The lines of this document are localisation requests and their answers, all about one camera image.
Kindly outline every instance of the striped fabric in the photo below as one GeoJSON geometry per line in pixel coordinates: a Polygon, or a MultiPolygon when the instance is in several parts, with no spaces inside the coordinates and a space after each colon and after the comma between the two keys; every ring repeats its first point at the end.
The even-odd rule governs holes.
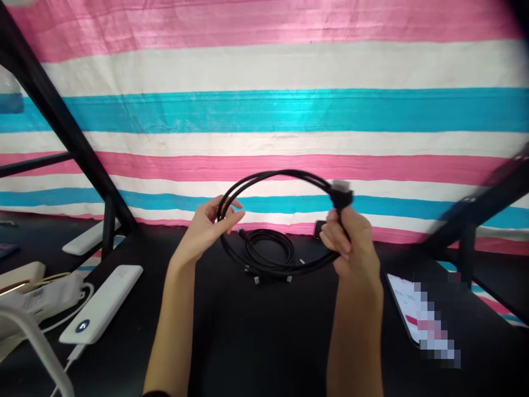
{"type": "MultiPolygon", "coordinates": [[[[185,225],[251,173],[346,179],[375,239],[414,243],[529,141],[525,47],[501,0],[15,2],[10,12],[136,218],[185,225]]],[[[64,150],[27,96],[0,164],[64,150]]],[[[246,228],[312,233],[331,204],[276,178],[246,228]]],[[[73,161],[0,180],[0,209],[101,218],[73,161]]],[[[529,255],[529,197],[477,248],[529,255]]]]}
{"type": "MultiPolygon", "coordinates": [[[[447,272],[454,273],[457,272],[457,268],[450,262],[438,261],[447,272]]],[[[514,326],[519,326],[523,328],[529,328],[522,320],[515,316],[511,311],[509,311],[505,306],[499,303],[494,299],[488,292],[486,292],[482,287],[477,285],[472,281],[471,291],[479,297],[488,307],[493,311],[498,313],[505,321],[514,326]]]]}

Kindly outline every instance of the usb cable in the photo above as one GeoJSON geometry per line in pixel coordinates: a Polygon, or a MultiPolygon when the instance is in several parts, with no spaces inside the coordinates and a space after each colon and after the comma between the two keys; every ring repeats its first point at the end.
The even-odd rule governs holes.
{"type": "MultiPolygon", "coordinates": [[[[86,345],[76,345],[73,348],[72,352],[68,356],[68,362],[66,363],[66,366],[64,367],[64,373],[66,373],[68,369],[70,368],[70,366],[72,365],[72,363],[75,360],[77,360],[81,356],[81,354],[83,354],[85,348],[86,348],[86,345]]],[[[55,386],[55,389],[53,390],[53,393],[51,394],[50,397],[55,396],[55,393],[57,393],[58,389],[59,387],[55,386]]]]}
{"type": "MultiPolygon", "coordinates": [[[[336,208],[338,215],[341,214],[342,209],[351,205],[353,202],[353,191],[349,188],[349,182],[343,180],[335,180],[332,184],[317,175],[301,170],[285,169],[280,171],[265,171],[257,174],[247,176],[233,185],[224,195],[219,204],[217,212],[217,222],[220,222],[226,217],[228,209],[233,200],[239,196],[248,187],[277,175],[287,175],[309,182],[325,193],[327,193],[336,208]]],[[[245,251],[240,254],[235,250],[226,236],[222,235],[220,241],[226,253],[237,263],[242,264],[245,271],[254,275],[256,284],[259,284],[259,277],[285,278],[288,282],[292,280],[292,276],[301,276],[315,270],[318,270],[330,263],[332,263],[338,254],[328,251],[322,257],[305,262],[303,259],[295,258],[294,246],[290,239],[283,233],[275,230],[257,229],[250,232],[244,229],[239,229],[239,236],[245,242],[245,251]],[[270,240],[277,243],[285,252],[286,259],[277,261],[274,258],[267,256],[262,250],[258,250],[256,245],[259,241],[270,240]]]]}

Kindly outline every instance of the pixelated screen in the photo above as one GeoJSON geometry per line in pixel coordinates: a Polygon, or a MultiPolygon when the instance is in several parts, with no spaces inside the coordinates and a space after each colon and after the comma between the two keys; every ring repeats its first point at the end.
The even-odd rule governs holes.
{"type": "Polygon", "coordinates": [[[427,357],[450,361],[450,367],[460,368],[460,351],[448,338],[446,323],[434,310],[434,303],[428,302],[427,293],[420,290],[420,283],[390,274],[387,279],[412,340],[431,353],[427,357]]]}

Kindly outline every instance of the coiled cable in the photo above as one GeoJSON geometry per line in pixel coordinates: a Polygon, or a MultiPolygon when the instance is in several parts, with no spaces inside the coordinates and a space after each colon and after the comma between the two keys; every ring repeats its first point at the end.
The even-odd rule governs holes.
{"type": "MultiPolygon", "coordinates": [[[[247,176],[233,185],[224,195],[219,204],[217,212],[217,221],[220,222],[226,217],[231,203],[248,187],[276,175],[287,175],[309,182],[325,193],[329,194],[334,207],[338,213],[350,205],[353,201],[353,192],[349,190],[348,184],[344,181],[334,181],[331,185],[325,179],[306,171],[284,169],[279,171],[265,171],[247,176]]],[[[272,277],[301,276],[332,263],[338,254],[333,251],[327,251],[322,257],[309,261],[296,261],[294,254],[294,245],[292,241],[283,233],[269,229],[257,229],[246,232],[239,229],[239,235],[245,241],[245,254],[240,255],[228,242],[227,238],[222,235],[220,241],[226,253],[237,263],[244,265],[244,268],[251,274],[257,276],[269,275],[272,277]],[[265,255],[256,248],[256,243],[263,240],[276,242],[285,252],[286,258],[283,261],[277,261],[265,255]]]]}

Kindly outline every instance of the hand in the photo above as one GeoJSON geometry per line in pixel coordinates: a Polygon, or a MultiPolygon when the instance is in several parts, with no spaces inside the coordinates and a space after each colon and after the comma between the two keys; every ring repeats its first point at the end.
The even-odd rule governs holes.
{"type": "Polygon", "coordinates": [[[350,240],[338,223],[338,213],[333,208],[327,223],[322,226],[320,237],[327,248],[340,253],[334,268],[340,278],[367,277],[378,287],[380,283],[380,261],[373,245],[373,230],[369,221],[353,207],[342,210],[341,220],[350,240]]]}
{"type": "MultiPolygon", "coordinates": [[[[212,246],[224,232],[229,234],[231,228],[240,222],[245,212],[235,212],[230,207],[226,217],[222,221],[215,223],[221,200],[222,196],[217,196],[197,208],[195,216],[193,216],[193,220],[180,241],[171,262],[176,261],[179,264],[196,262],[204,251],[212,246]]],[[[242,205],[237,200],[234,200],[231,204],[236,208],[242,208],[242,205]]]]}

